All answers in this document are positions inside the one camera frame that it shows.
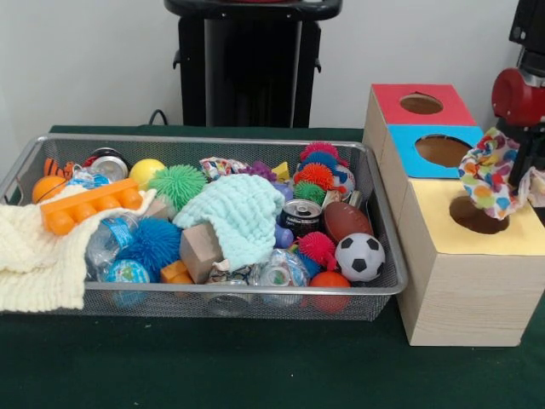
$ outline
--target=green spiky ball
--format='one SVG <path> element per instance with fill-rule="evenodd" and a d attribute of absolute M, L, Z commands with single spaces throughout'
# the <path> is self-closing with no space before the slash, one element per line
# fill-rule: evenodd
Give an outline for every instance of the green spiky ball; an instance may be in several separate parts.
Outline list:
<path fill-rule="evenodd" d="M 321 206 L 325 199 L 325 190 L 314 183 L 300 181 L 295 185 L 294 196 L 296 199 L 311 200 Z"/>
<path fill-rule="evenodd" d="M 206 178 L 203 173 L 189 164 L 170 166 L 155 173 L 149 187 L 157 189 L 158 196 L 166 196 L 176 211 L 203 190 Z"/>

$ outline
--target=red box top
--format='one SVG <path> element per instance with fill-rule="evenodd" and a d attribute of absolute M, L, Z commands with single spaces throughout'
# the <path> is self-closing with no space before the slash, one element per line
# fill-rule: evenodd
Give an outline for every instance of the red box top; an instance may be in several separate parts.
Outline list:
<path fill-rule="evenodd" d="M 476 125 L 449 84 L 373 84 L 389 125 Z"/>

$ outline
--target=polka dot fabric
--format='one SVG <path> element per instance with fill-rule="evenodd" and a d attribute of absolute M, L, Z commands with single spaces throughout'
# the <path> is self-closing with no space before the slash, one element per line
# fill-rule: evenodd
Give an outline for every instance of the polka dot fabric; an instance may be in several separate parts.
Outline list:
<path fill-rule="evenodd" d="M 518 150 L 517 142 L 492 128 L 458 168 L 460 180 L 475 205 L 498 220 L 524 206 L 529 195 L 531 199 L 540 199 L 540 193 L 532 194 L 531 187 L 542 185 L 545 178 L 534 168 L 523 177 L 518 191 L 508 184 Z"/>

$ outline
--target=mint green knit blanket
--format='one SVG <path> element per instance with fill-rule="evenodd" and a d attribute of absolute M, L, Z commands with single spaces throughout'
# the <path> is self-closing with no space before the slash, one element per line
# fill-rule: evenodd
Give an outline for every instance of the mint green knit blanket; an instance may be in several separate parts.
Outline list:
<path fill-rule="evenodd" d="M 223 176 L 206 185 L 173 223 L 191 228 L 209 222 L 230 270 L 265 262 L 273 251 L 276 216 L 284 196 L 260 176 Z"/>

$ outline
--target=cream knit blanket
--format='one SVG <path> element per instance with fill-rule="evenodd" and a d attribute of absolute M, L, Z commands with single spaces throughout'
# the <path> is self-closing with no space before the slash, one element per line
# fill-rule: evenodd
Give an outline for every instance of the cream knit blanket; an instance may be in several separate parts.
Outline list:
<path fill-rule="evenodd" d="M 84 192 L 68 186 L 48 203 Z M 143 194 L 144 214 L 155 190 Z M 85 250 L 100 220 L 126 210 L 106 210 L 76 226 L 66 236 L 46 232 L 38 205 L 0 205 L 0 311 L 39 312 L 83 308 L 87 272 Z"/>

